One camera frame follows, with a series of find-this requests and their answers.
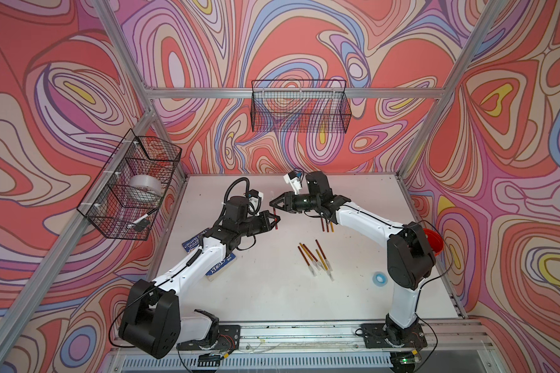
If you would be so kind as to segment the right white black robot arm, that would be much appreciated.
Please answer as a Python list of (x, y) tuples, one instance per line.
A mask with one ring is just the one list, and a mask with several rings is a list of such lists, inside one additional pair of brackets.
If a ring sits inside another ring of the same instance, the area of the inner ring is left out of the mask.
[[(302, 177), (306, 180), (306, 194), (300, 192)], [(272, 208), (291, 214), (315, 211), (322, 219), (351, 228), (386, 248), (387, 272), (394, 292), (383, 335), (390, 346), (403, 347), (418, 326), (421, 288), (436, 264), (424, 228), (417, 222), (404, 224), (382, 218), (350, 198), (335, 194), (321, 171), (304, 175), (294, 170), (284, 175), (284, 181), (292, 190), (272, 199)]]

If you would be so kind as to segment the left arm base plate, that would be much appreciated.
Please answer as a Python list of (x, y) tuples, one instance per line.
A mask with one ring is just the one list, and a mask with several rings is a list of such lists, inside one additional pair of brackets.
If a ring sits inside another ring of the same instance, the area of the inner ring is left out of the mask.
[(240, 346), (241, 326), (222, 324), (215, 326), (203, 340), (191, 340), (177, 344), (178, 351), (232, 352)]

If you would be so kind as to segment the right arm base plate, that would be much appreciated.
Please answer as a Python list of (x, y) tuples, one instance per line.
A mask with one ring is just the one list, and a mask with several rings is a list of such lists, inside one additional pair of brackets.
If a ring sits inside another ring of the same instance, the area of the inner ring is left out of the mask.
[(419, 323), (413, 323), (402, 329), (396, 324), (364, 323), (356, 330), (355, 335), (361, 337), (368, 349), (416, 349), (428, 346), (425, 334)]

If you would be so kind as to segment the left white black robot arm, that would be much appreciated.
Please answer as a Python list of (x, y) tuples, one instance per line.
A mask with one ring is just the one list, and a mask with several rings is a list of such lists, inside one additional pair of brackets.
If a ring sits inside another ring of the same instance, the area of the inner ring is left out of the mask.
[(198, 246), (176, 266), (152, 281), (133, 284), (118, 328), (120, 339), (161, 359), (180, 343), (213, 348), (220, 338), (219, 318), (196, 309), (180, 312), (181, 300), (216, 264), (224, 261), (244, 237), (272, 231), (281, 218), (270, 211), (241, 221), (226, 219), (207, 229)]

